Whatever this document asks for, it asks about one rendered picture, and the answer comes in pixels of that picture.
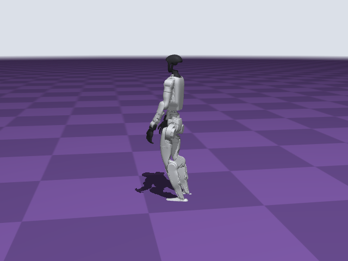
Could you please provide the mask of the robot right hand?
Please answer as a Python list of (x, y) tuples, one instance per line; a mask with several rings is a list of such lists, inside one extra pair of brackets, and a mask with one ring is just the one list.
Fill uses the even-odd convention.
[(163, 128), (167, 127), (166, 115), (164, 116), (164, 121), (158, 126), (158, 129), (159, 129), (159, 127), (161, 127), (160, 130), (159, 130), (159, 134), (160, 134), (160, 131), (162, 133)]

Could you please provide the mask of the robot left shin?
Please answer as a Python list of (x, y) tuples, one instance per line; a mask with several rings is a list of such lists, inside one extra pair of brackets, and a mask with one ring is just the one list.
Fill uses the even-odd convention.
[(167, 168), (165, 167), (167, 176), (170, 180), (172, 187), (174, 188), (179, 200), (183, 200), (183, 192), (181, 188), (181, 177), (179, 175), (179, 171), (176, 169), (176, 165), (174, 163), (170, 163)]

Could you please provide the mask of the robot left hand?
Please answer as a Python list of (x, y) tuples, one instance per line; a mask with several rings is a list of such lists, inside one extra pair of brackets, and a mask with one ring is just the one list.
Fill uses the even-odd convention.
[(146, 139), (148, 140), (148, 142), (152, 143), (152, 137), (153, 137), (153, 131), (156, 130), (157, 125), (154, 125), (153, 128), (151, 126), (149, 126), (149, 129), (147, 131), (147, 136)]

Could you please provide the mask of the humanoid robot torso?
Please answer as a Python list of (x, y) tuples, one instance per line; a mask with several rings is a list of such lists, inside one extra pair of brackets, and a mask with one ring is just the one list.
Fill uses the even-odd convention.
[(182, 129), (182, 119), (179, 117), (178, 110), (183, 108), (184, 101), (184, 78), (174, 77), (173, 74), (167, 79), (174, 79), (175, 85), (171, 92), (169, 101), (169, 108), (167, 110), (173, 110), (169, 112), (170, 118), (167, 121), (167, 126), (170, 124), (175, 125), (176, 133)]

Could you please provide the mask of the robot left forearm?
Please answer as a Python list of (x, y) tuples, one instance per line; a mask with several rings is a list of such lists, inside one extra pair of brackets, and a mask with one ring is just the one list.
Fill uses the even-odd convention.
[(150, 126), (153, 128), (154, 125), (158, 126), (158, 123), (160, 122), (162, 116), (165, 114), (163, 109), (164, 109), (164, 102), (160, 102), (158, 105), (157, 113), (155, 114), (152, 122), (150, 123)]

